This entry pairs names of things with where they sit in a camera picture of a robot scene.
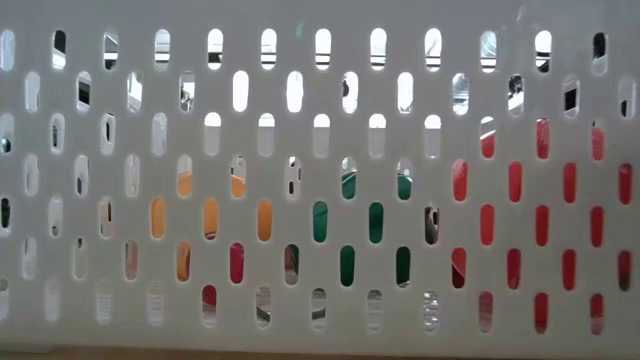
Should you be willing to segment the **green toy pepper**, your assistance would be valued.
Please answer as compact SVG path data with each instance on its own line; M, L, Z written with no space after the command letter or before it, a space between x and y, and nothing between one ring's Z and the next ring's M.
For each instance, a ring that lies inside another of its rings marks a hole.
M347 199L356 194L357 172L351 171L341 176L341 191ZM412 180L406 175L397 174L398 194L401 200L407 200L411 195ZM314 241L322 243L326 240L328 231L328 205L317 201L312 207L312 232ZM384 230L384 207L379 202L369 206L368 211L369 241L378 244L382 240ZM401 250L397 255L396 283L399 286L410 282L411 255L410 251ZM355 250L346 246L340 251L340 283L344 287L353 284L355 278Z

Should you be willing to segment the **dark red toy cherry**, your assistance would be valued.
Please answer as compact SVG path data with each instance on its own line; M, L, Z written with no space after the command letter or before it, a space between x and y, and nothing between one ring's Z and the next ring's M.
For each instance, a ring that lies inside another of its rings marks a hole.
M230 246L229 271L230 280L233 284L240 284L244 279L244 247L240 243L233 243ZM217 307L217 290L214 285L206 285L202 289L203 312L213 314Z

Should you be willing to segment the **large red toy tomato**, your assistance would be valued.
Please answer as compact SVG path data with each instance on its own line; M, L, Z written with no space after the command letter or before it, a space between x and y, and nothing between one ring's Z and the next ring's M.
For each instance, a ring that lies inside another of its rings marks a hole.
M542 120L537 123L537 151L546 155L548 153L548 140L550 132L548 122ZM481 152L484 155L491 155L495 150L495 136L486 135L480 139ZM601 160L604 156L605 132L597 127L592 129L592 150L596 160ZM509 178L511 180L519 180L521 177L521 166L516 164L509 169ZM564 176L564 185L567 191L575 189L575 172L569 171ZM490 205L483 205L481 208L481 242L485 245L491 243L493 239L495 214L494 209ZM590 213L590 231L591 243L598 247L603 242L604 234L604 209L596 206ZM541 205L536 208L535 213L535 237L538 246L543 247L548 242L549 236L549 209ZM563 282L566 288L571 288L575 284L575 253L567 250L563 255ZM514 250L508 254L508 283L518 285L520 280L520 255ZM453 257L454 282L459 284L463 281L462 271L464 266L461 263L461 257L456 255ZM631 253L623 251L619 256L618 263L618 280L623 290L629 288L631 279ZM598 332L600 330L600 321L603 319L604 303L603 297L596 294L591 301L590 316L593 321L593 329ZM535 329L539 333L546 331L548 322L548 295L539 293L534 299L534 321Z

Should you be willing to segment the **white perforated plastic basket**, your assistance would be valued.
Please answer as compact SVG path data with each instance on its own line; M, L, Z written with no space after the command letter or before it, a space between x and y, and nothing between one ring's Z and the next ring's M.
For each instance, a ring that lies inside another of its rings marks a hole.
M190 195L178 194L182 172ZM398 173L412 180L407 200ZM150 230L157 197L161 239ZM262 200L273 206L266 242ZM328 205L322 243L317 201ZM488 245L483 205L495 214ZM240 284L233 243L245 251ZM399 286L405 249L410 282ZM640 0L0 0L0 351L63 345L640 360Z

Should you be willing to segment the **orange sliced toy vegetable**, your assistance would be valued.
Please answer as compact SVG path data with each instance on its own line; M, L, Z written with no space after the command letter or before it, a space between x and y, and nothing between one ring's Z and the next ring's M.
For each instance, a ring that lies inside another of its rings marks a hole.
M231 176L231 192L233 195L244 195L246 182L243 178ZM192 173L182 172L178 175L178 194L192 193ZM157 197L150 204L150 230L154 239L161 239L165 235L166 202ZM257 207L257 234L260 241L271 239L273 227L273 206L270 200L262 200ZM219 205L216 199L210 198L203 205L203 235L207 240L213 240L219 230ZM186 282L190 276L191 246L182 242L177 250L177 279Z

